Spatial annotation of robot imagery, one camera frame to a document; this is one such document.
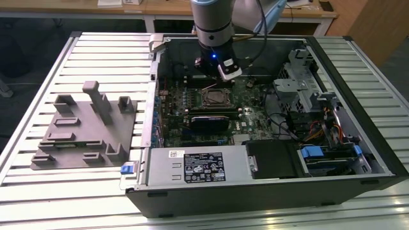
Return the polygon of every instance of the grey tower peg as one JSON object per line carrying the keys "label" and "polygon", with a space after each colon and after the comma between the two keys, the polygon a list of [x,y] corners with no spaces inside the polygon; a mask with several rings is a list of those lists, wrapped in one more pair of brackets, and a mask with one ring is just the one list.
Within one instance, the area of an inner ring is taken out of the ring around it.
{"label": "grey tower peg", "polygon": [[103,125],[111,124],[111,117],[109,115],[109,102],[107,100],[102,100],[102,96],[97,90],[98,88],[97,81],[85,81],[82,85],[82,92],[86,93],[90,97],[93,107],[95,112],[99,114]]}

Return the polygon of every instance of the aluminum extrusion table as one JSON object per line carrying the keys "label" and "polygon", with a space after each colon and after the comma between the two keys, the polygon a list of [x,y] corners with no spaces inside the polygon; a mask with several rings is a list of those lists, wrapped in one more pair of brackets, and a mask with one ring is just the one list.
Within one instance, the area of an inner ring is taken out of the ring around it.
{"label": "aluminum extrusion table", "polygon": [[[138,101],[130,159],[139,155],[143,121],[151,110],[150,34],[77,33],[50,69],[0,156],[1,229],[407,229],[409,181],[337,206],[146,219],[118,186],[119,167],[33,171],[30,159],[55,112],[57,94],[89,100],[83,81],[98,81],[107,98]],[[375,126],[409,170],[409,104],[354,42],[317,38]]]}

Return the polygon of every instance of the blue tab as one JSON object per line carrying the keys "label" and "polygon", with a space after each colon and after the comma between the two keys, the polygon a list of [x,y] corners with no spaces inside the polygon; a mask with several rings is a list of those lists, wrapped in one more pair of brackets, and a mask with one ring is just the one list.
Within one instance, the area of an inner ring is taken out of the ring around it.
{"label": "blue tab", "polygon": [[319,146],[306,146],[301,149],[302,157],[322,157],[323,152]]}
{"label": "blue tab", "polygon": [[307,157],[307,151],[306,151],[306,149],[303,148],[303,149],[301,149],[301,154],[302,154],[302,157],[303,158],[306,158]]}
{"label": "blue tab", "polygon": [[360,154],[362,154],[362,149],[359,148],[358,145],[353,146],[353,149],[354,149],[357,155],[360,155]]}
{"label": "blue tab", "polygon": [[121,175],[133,174],[133,165],[122,165]]}

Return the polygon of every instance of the wooden desk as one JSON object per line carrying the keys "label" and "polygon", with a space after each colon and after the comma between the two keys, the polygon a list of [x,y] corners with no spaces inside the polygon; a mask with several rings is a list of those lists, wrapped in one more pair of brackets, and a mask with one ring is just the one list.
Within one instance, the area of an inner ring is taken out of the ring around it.
{"label": "wooden desk", "polygon": [[327,35],[349,35],[376,66],[387,60],[409,33],[407,0],[330,0],[341,16]]}
{"label": "wooden desk", "polygon": [[[193,20],[189,0],[146,0],[145,23],[150,29],[153,20]],[[318,0],[314,0],[309,7],[285,9],[278,22],[281,23],[315,23],[318,27],[314,35],[325,35],[331,20],[338,17],[337,12],[323,11]]]}
{"label": "wooden desk", "polygon": [[[317,0],[298,8],[285,9],[278,22],[315,23],[314,35],[325,35],[338,14],[322,11]],[[98,9],[97,0],[0,0],[0,17],[142,19],[147,33],[155,32],[154,20],[193,20],[189,0],[143,0],[109,9]]]}
{"label": "wooden desk", "polygon": [[123,4],[121,8],[101,9],[97,0],[0,0],[0,12],[42,13],[99,13],[123,14],[125,11],[143,13],[146,1],[141,5]]}

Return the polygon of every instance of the desk leg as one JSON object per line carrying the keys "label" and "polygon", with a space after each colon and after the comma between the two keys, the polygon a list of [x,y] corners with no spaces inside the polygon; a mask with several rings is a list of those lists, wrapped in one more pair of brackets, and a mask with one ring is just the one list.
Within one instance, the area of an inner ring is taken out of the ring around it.
{"label": "desk leg", "polygon": [[319,23],[317,29],[314,30],[314,36],[325,36],[326,31],[330,27],[331,20],[333,20],[333,18],[322,18],[321,19],[321,23]]}
{"label": "desk leg", "polygon": [[146,33],[154,33],[154,16],[143,15],[142,19],[145,21]]}

